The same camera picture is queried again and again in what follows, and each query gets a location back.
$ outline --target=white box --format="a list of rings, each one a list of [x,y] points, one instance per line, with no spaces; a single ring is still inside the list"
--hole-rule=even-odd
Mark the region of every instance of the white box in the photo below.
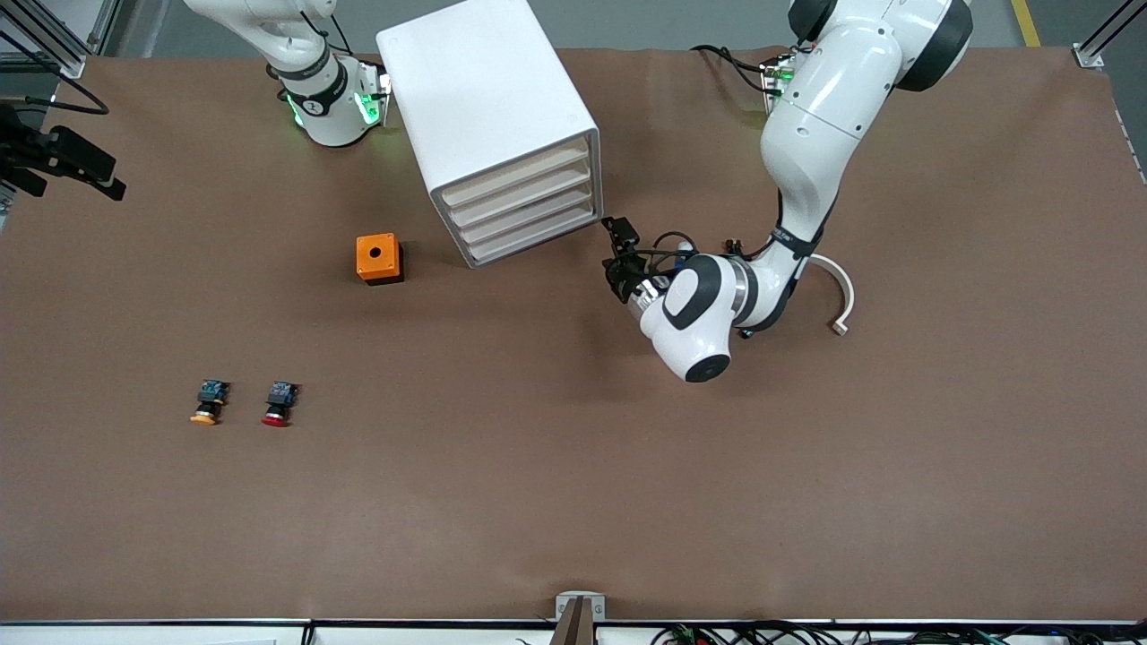
[[[602,216],[598,126],[525,0],[380,31],[414,156],[471,267]]]

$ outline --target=brown tabletop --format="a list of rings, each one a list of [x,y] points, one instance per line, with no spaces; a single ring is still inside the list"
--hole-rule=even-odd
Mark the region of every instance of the brown tabletop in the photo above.
[[[764,240],[731,70],[562,59],[609,215]],[[53,116],[128,189],[53,180],[0,235],[0,617],[521,617],[569,588],[615,617],[1144,614],[1147,191],[1068,50],[894,94],[820,249],[852,331],[812,270],[701,386],[610,294],[600,227],[468,270],[399,119],[323,149],[263,67],[95,59],[111,116]],[[409,275],[368,288],[382,231]],[[275,380],[289,429],[258,422]]]

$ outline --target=yellow floor line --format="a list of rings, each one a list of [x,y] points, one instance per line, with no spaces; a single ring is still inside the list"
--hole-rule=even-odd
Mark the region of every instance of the yellow floor line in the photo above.
[[[1020,23],[1023,44],[1028,47],[1039,47],[1039,34],[1036,33],[1036,23],[1031,21],[1028,0],[1012,0],[1012,9],[1015,11],[1015,21]]]

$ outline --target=orange cube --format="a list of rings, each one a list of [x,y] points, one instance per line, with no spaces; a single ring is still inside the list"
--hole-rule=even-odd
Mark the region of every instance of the orange cube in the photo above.
[[[372,287],[406,279],[403,271],[403,247],[393,233],[364,235],[356,240],[354,261],[359,278]]]

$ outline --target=metal pole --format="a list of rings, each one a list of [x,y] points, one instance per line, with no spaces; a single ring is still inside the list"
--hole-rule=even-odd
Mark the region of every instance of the metal pole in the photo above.
[[[1076,42],[1071,46],[1075,49],[1076,61],[1079,67],[1098,69],[1103,67],[1103,57],[1100,55],[1103,47],[1115,39],[1139,14],[1147,9],[1147,0],[1125,0],[1109,18],[1105,22],[1091,38],[1082,45]]]
[[[30,38],[69,78],[79,78],[87,45],[38,0],[0,0],[0,14]]]

